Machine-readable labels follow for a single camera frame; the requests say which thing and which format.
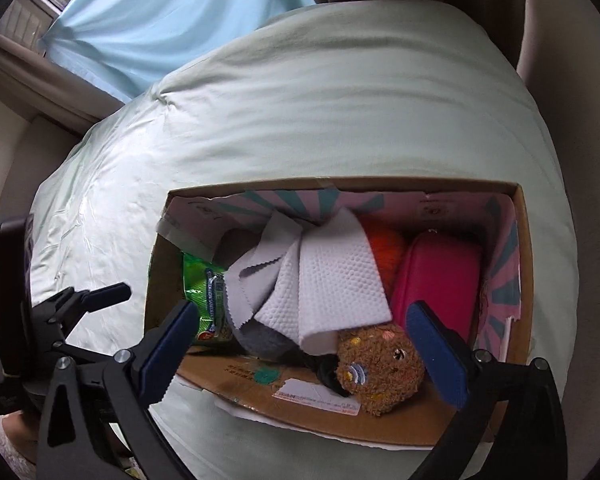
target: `fluffy white rug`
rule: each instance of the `fluffy white rug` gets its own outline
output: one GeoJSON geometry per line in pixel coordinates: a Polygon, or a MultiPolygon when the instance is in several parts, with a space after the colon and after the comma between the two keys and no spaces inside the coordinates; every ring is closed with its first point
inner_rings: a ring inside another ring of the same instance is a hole
{"type": "Polygon", "coordinates": [[[16,451],[2,429],[2,417],[0,416],[0,454],[7,464],[18,475],[20,480],[36,480],[36,466],[28,462],[16,451]]]}

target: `blue curtain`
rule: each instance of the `blue curtain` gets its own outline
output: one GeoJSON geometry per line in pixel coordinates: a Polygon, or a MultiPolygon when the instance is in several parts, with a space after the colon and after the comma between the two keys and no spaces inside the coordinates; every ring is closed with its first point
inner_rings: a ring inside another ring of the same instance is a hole
{"type": "Polygon", "coordinates": [[[183,64],[314,0],[71,0],[46,56],[123,102],[183,64]]]}

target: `brown plush toy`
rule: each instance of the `brown plush toy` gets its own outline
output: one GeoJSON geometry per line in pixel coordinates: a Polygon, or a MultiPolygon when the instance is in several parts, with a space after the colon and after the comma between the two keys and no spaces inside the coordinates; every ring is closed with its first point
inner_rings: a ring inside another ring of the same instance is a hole
{"type": "Polygon", "coordinates": [[[382,415],[418,391],[424,364],[396,324],[342,330],[336,376],[372,415],[382,415]]]}

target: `blue gripper pad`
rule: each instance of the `blue gripper pad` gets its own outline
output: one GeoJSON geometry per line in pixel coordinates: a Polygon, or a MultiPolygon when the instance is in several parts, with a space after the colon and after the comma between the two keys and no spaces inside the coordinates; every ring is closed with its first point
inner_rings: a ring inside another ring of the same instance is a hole
{"type": "Polygon", "coordinates": [[[146,343],[150,351],[138,363],[141,365],[138,369],[138,401],[141,406],[147,407],[162,400],[198,331],[199,323],[197,305],[181,301],[158,328],[144,336],[138,346],[146,343]]]}
{"type": "Polygon", "coordinates": [[[407,307],[405,331],[442,399],[457,409],[462,408],[469,396],[468,373],[454,349],[458,341],[453,339],[458,338],[469,351],[466,343],[442,325],[424,301],[416,301],[407,307]]]}

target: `orange fluffy object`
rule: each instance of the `orange fluffy object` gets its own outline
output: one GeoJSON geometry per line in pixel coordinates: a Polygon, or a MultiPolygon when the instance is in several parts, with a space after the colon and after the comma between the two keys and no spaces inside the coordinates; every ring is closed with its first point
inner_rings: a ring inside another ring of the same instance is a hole
{"type": "Polygon", "coordinates": [[[361,216],[358,220],[365,230],[366,239],[369,241],[371,251],[374,254],[384,294],[387,298],[391,298],[394,291],[395,275],[406,249],[406,241],[400,232],[389,227],[381,220],[370,216],[361,216]]]}

